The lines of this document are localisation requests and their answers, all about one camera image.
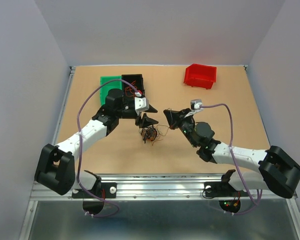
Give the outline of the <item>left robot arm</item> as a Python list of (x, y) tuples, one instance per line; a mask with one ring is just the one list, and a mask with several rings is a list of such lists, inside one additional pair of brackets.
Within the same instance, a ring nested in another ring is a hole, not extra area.
[(75, 162), (81, 162), (83, 152), (108, 136), (120, 119), (134, 119), (136, 126), (144, 128), (158, 123), (146, 115), (157, 112), (140, 92), (129, 102), (122, 90), (109, 90), (105, 103), (84, 127), (62, 142), (42, 148), (35, 181), (59, 195), (82, 189), (88, 196), (96, 197), (101, 191), (101, 178), (87, 170), (81, 172), (81, 167)]

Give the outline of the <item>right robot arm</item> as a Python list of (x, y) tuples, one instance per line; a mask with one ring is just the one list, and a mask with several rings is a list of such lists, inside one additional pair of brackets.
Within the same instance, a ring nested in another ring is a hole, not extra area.
[(190, 144), (197, 148), (197, 155), (208, 163), (229, 164), (249, 170), (245, 174), (228, 171), (220, 182), (221, 192), (231, 195), (249, 189), (270, 190), (282, 198), (292, 198), (300, 181), (300, 165), (282, 148), (247, 149), (215, 140), (214, 131), (206, 122), (195, 122), (196, 110), (163, 111), (170, 129), (180, 129)]

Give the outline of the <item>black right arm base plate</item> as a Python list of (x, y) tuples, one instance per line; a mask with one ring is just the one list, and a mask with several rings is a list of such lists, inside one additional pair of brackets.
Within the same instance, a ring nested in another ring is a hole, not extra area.
[(243, 190), (235, 190), (227, 182), (218, 182), (218, 181), (208, 181), (204, 183), (204, 188), (202, 191), (202, 196), (206, 199), (213, 198), (235, 198), (235, 197), (247, 197), (248, 194)]

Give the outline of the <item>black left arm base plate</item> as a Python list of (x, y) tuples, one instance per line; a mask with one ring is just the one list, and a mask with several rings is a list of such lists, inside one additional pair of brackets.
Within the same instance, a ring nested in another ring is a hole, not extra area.
[[(102, 182), (99, 186), (93, 186), (89, 190), (92, 194), (99, 198), (115, 199), (117, 195), (117, 183), (116, 182)], [(91, 195), (86, 193), (84, 190), (79, 189), (76, 192), (72, 192), (71, 197), (73, 199), (91, 199)]]

